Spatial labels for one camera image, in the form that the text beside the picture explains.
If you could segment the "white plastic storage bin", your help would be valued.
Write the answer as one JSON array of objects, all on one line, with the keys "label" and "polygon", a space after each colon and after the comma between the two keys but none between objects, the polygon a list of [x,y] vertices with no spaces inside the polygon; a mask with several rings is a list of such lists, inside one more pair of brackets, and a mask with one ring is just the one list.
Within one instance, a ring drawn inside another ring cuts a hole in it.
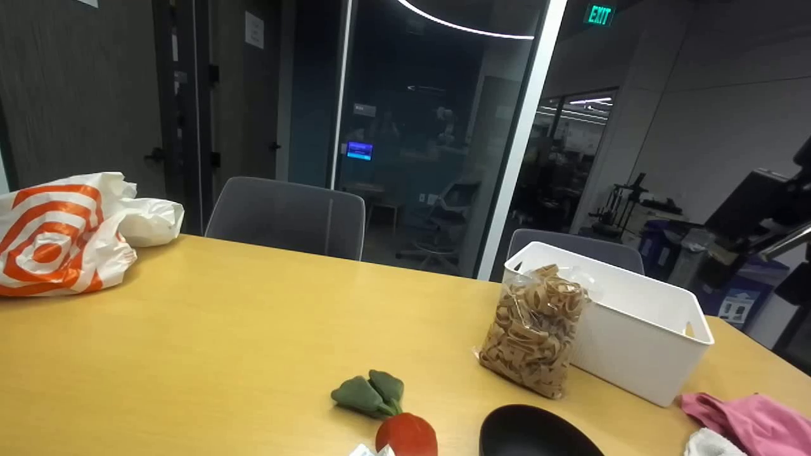
[{"label": "white plastic storage bin", "polygon": [[715,334],[683,286],[531,242],[506,262],[509,275],[555,266],[588,293],[574,366],[649,403],[672,407]]}]

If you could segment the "grey office chair left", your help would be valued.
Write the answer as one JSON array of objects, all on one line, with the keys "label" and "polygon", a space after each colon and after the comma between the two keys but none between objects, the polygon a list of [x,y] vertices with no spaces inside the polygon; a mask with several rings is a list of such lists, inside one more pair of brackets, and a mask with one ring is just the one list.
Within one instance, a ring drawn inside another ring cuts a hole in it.
[{"label": "grey office chair left", "polygon": [[365,201],[356,192],[239,176],[224,185],[205,237],[360,260],[365,252]]}]

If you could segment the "green exit sign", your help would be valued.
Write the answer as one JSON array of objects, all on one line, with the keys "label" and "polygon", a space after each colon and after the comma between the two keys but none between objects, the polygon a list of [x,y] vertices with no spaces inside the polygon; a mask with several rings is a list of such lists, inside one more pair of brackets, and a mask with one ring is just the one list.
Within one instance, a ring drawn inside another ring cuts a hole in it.
[{"label": "green exit sign", "polygon": [[592,6],[588,16],[587,16],[587,24],[606,29],[612,24],[612,16],[613,16],[612,6]]}]

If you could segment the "orange white plastic bag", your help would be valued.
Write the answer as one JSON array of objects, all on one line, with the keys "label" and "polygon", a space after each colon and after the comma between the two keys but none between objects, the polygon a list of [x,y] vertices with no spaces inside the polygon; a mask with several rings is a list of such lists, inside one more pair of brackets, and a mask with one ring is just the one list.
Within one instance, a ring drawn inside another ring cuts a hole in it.
[{"label": "orange white plastic bag", "polygon": [[0,296],[115,289],[142,248],[181,237],[186,209],[142,198],[122,173],[90,173],[0,196]]}]

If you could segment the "red plush radish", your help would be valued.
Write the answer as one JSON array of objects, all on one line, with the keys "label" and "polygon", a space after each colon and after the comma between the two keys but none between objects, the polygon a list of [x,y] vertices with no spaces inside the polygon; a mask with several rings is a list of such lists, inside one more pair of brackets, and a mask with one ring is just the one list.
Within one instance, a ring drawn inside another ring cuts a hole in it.
[{"label": "red plush radish", "polygon": [[435,427],[403,412],[407,384],[386,370],[367,370],[343,380],[333,394],[337,409],[378,420],[376,447],[357,447],[353,456],[440,456]]}]

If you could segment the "black bowl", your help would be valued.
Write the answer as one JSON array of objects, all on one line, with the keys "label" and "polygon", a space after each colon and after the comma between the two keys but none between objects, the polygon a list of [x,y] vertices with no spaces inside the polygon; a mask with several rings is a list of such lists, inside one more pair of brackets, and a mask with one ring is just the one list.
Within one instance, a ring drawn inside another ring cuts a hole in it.
[{"label": "black bowl", "polygon": [[603,452],[551,412],[502,407],[483,423],[479,456],[603,456]]}]

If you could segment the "pink cloth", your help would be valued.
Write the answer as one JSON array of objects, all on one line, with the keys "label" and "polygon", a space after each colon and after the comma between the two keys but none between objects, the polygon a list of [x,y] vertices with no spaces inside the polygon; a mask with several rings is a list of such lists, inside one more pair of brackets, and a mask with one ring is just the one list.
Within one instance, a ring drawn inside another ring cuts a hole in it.
[{"label": "pink cloth", "polygon": [[811,420],[765,395],[721,401],[685,394],[679,412],[699,428],[712,428],[746,456],[811,456]]}]

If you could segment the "white grey cloth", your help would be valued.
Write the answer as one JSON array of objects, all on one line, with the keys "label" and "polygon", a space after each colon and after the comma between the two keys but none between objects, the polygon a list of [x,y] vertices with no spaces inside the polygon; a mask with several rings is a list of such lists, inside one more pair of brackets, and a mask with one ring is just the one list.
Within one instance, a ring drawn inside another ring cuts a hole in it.
[{"label": "white grey cloth", "polygon": [[685,456],[746,456],[746,455],[717,431],[699,428],[688,438]]}]

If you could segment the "clear bag of rubber bands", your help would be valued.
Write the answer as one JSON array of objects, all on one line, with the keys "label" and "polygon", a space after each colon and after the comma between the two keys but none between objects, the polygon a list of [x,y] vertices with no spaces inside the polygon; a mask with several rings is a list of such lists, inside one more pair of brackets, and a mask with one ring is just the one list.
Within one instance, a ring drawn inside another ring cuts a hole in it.
[{"label": "clear bag of rubber bands", "polygon": [[479,366],[544,399],[563,399],[587,304],[588,293],[563,280],[555,263],[509,272]]}]

